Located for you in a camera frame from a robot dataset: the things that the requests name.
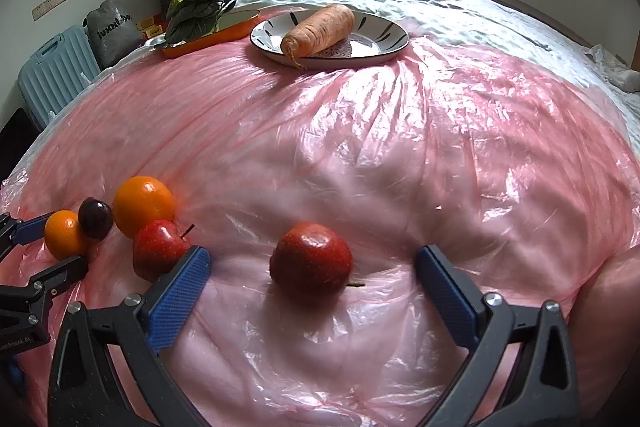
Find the orange tray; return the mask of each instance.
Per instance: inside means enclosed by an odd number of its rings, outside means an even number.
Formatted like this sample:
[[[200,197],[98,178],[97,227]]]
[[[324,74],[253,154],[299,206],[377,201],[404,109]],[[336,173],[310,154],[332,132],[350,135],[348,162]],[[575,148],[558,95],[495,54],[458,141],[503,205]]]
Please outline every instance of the orange tray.
[[[218,27],[222,28],[219,31],[191,42],[185,42],[180,46],[161,48],[160,51],[167,58],[177,58],[222,42],[237,41],[249,35],[261,21],[260,10],[241,10],[229,13],[218,19]]]

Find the suitcase handle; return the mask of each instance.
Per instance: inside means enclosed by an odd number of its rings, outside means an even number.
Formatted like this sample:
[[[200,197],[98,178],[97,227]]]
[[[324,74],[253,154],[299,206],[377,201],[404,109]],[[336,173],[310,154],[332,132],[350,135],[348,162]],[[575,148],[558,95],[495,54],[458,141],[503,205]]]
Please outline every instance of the suitcase handle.
[[[36,57],[36,62],[39,64],[43,63],[49,55],[56,51],[58,45],[62,43],[62,39],[62,33],[58,33],[41,45],[41,47],[39,47],[33,54]]]

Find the leafy green vegetable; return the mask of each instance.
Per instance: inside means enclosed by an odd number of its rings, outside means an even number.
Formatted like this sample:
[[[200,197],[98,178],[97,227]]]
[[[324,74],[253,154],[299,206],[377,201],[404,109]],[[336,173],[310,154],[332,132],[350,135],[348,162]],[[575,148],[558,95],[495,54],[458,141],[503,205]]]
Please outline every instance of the leafy green vegetable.
[[[236,0],[173,0],[166,16],[169,25],[165,39],[168,44],[179,44],[199,39],[216,28],[218,18],[231,11]]]

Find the red apple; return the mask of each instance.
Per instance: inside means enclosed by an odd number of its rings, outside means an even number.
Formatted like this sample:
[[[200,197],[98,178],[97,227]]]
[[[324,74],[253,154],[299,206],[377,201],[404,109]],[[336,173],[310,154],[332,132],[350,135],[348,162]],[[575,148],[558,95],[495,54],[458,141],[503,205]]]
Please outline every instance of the red apple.
[[[153,282],[171,272],[190,246],[191,241],[180,237],[178,227],[171,221],[151,221],[133,240],[133,270],[142,279]]]
[[[353,269],[347,244],[317,223],[298,223],[279,241],[269,261],[271,278],[289,298],[321,303],[344,290]]]

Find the light blue suitcase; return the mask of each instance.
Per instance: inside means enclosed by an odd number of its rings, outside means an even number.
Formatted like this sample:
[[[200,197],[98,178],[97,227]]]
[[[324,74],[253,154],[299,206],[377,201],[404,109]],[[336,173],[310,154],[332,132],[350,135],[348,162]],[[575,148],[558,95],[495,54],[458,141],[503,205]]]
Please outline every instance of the light blue suitcase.
[[[18,74],[18,86],[36,123],[44,129],[49,113],[59,113],[99,73],[83,29],[71,26],[31,55]]]

